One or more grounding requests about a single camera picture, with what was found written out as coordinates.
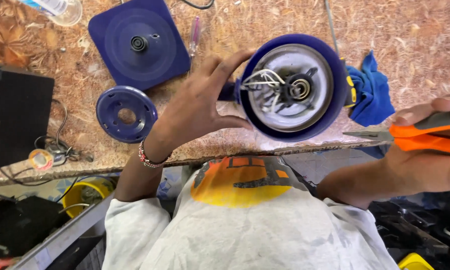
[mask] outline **blue cloth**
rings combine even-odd
[[[377,71],[373,50],[363,59],[362,71],[347,66],[357,90],[357,102],[350,118],[362,126],[378,125],[395,113],[388,94],[387,76]]]

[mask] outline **workbench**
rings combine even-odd
[[[333,45],[323,0],[216,0],[208,10],[194,9],[180,0],[165,0],[188,47],[192,19],[203,23],[196,68],[210,54],[222,58],[240,48],[258,48],[287,33],[305,33]],[[195,0],[204,4],[208,0]],[[54,98],[68,108],[60,138],[76,150],[89,151],[94,162],[67,162],[48,171],[29,170],[17,176],[26,182],[123,169],[137,144],[109,137],[97,122],[100,94],[115,85],[87,31],[90,19],[120,4],[120,0],[82,0],[83,16],[72,27],[54,25],[40,13],[14,0],[0,0],[0,62],[18,65],[55,79]],[[389,79],[397,110],[450,93],[450,0],[331,0],[337,43],[349,65],[359,67],[374,50],[378,69]],[[243,65],[235,73],[239,75]],[[185,75],[146,91],[161,115]],[[244,116],[240,108],[217,103],[222,115]],[[62,109],[52,104],[48,132],[55,134]],[[168,166],[203,162],[243,154],[287,154],[324,149],[371,146],[371,142],[342,135],[360,126],[348,109],[325,132],[299,143],[273,141],[258,131],[224,129],[189,142],[177,150]],[[13,164],[11,171],[29,167]],[[11,184],[0,173],[0,186]]]

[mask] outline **beaded bracelet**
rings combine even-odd
[[[172,153],[170,153],[170,155],[168,155],[165,160],[163,160],[160,163],[154,163],[151,162],[147,156],[145,156],[145,151],[143,150],[143,142],[145,141],[146,137],[143,138],[143,140],[140,142],[140,146],[138,147],[138,157],[140,158],[140,162],[142,162],[145,166],[147,167],[151,167],[151,168],[158,168],[160,166],[162,166],[165,161],[167,161],[168,158],[170,158],[170,156],[172,156]]]

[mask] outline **hand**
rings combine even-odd
[[[145,140],[145,154],[152,162],[161,162],[180,145],[222,128],[253,129],[240,117],[220,116],[216,101],[228,78],[254,52],[241,50],[224,61],[212,56],[186,79]]]
[[[397,112],[394,124],[409,126],[435,112],[448,111],[450,95]],[[440,134],[450,136],[450,131]],[[394,177],[403,180],[405,187],[410,185],[410,189],[418,187],[430,192],[450,191],[450,156],[427,150],[405,152],[392,145],[381,162]]]

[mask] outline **yellow bucket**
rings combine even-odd
[[[113,184],[106,179],[103,178],[96,178],[91,181],[80,181],[76,182],[73,187],[70,189],[68,187],[66,190],[70,189],[68,193],[63,197],[63,208],[66,208],[70,205],[78,204],[78,203],[84,203],[81,193],[82,189],[84,187],[91,187],[95,191],[97,191],[102,199],[106,198],[110,193],[113,192]],[[85,209],[85,206],[75,206],[66,211],[68,216],[71,218],[74,218],[78,216],[80,212],[82,212]]]

